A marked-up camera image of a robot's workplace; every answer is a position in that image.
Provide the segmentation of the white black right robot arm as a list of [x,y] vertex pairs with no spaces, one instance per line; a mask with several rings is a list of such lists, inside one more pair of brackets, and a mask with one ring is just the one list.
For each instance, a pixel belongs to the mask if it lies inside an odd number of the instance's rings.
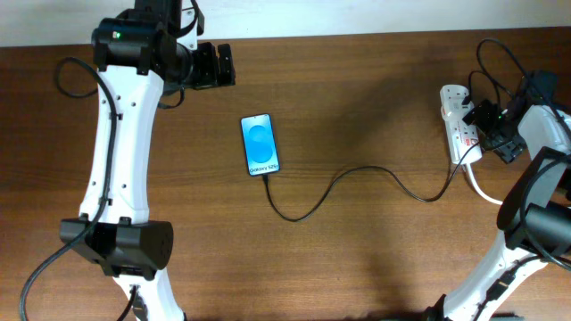
[[570,187],[570,117],[536,73],[525,82],[539,100],[517,127],[532,162],[502,202],[492,248],[456,290],[425,310],[425,320],[492,320],[533,273],[549,264],[570,266],[570,210],[551,199]]

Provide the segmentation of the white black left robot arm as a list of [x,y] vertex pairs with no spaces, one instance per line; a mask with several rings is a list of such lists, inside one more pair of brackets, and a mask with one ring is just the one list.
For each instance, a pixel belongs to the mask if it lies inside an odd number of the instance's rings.
[[98,265],[128,296],[139,320],[183,320],[167,266],[174,232],[150,219],[147,170],[163,96],[231,86],[229,45],[201,43],[204,17],[195,1],[138,1],[92,34],[98,121],[90,181],[61,240]]

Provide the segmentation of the blue Galaxy smartphone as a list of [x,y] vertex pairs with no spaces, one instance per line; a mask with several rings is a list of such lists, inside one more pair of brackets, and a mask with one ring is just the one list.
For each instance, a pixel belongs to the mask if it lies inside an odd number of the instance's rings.
[[280,170],[277,144],[269,114],[240,120],[248,174],[268,175]]

